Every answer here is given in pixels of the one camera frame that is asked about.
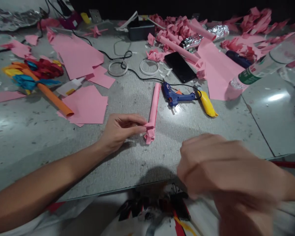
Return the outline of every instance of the black phone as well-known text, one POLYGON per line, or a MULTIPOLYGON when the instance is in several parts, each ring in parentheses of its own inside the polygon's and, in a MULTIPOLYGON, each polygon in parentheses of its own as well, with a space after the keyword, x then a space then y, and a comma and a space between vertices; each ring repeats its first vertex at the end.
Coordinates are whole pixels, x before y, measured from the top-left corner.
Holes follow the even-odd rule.
POLYGON ((167 54, 164 60, 169 67, 173 68, 174 74, 183 84, 197 77, 196 73, 178 52, 167 54))

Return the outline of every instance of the blue glue gun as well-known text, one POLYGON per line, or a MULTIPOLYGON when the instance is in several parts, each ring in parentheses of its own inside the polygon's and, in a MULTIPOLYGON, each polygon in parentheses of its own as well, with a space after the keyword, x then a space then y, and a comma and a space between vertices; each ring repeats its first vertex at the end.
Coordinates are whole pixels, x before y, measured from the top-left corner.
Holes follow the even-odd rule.
POLYGON ((163 90, 164 90, 164 94, 167 98, 168 104, 171 107, 175 107, 179 101, 192 101, 195 100, 195 94, 191 93, 191 94, 187 94, 187 95, 181 95, 181 94, 177 94, 175 93, 171 86, 169 85, 169 83, 167 82, 163 82, 163 90))

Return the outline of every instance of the white glue tube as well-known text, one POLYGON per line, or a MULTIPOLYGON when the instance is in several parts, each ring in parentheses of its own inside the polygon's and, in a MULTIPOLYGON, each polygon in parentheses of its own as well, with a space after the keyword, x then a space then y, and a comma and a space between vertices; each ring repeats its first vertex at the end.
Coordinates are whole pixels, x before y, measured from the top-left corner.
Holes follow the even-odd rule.
POLYGON ((73 79, 67 83, 65 83, 63 86, 56 89, 56 91, 61 94, 62 96, 69 96, 73 92, 75 92, 81 85, 82 81, 85 79, 85 77, 79 78, 79 79, 73 79))

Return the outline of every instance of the aluminum foil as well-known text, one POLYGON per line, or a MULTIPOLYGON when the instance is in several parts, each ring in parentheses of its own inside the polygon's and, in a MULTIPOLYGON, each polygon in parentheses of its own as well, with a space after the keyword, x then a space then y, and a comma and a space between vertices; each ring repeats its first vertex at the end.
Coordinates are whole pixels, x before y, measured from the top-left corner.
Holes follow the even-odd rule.
POLYGON ((221 38, 225 38, 229 35, 229 29, 226 25, 216 25, 208 28, 208 31, 216 35, 214 41, 220 40, 221 38))
POLYGON ((18 28, 35 25, 41 14, 34 10, 10 12, 0 9, 0 30, 15 31, 18 28))
POLYGON ((181 41, 179 46, 186 50, 190 50, 191 48, 197 47, 200 44, 202 38, 203 37, 199 34, 192 35, 181 41))

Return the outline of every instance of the orange paper tube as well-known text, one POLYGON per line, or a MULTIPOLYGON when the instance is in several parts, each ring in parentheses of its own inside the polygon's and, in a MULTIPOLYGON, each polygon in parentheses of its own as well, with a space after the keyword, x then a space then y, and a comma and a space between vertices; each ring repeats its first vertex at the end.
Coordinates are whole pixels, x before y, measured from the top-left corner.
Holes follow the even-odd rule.
MULTIPOLYGON (((23 69, 23 73, 32 77, 33 80, 39 81, 39 79, 31 72, 31 70, 23 69)), ((74 114, 74 112, 68 108, 56 95, 54 95, 54 93, 50 91, 46 85, 37 84, 37 87, 49 98, 50 101, 52 101, 53 104, 55 104, 61 110, 65 116, 72 116, 74 114)))

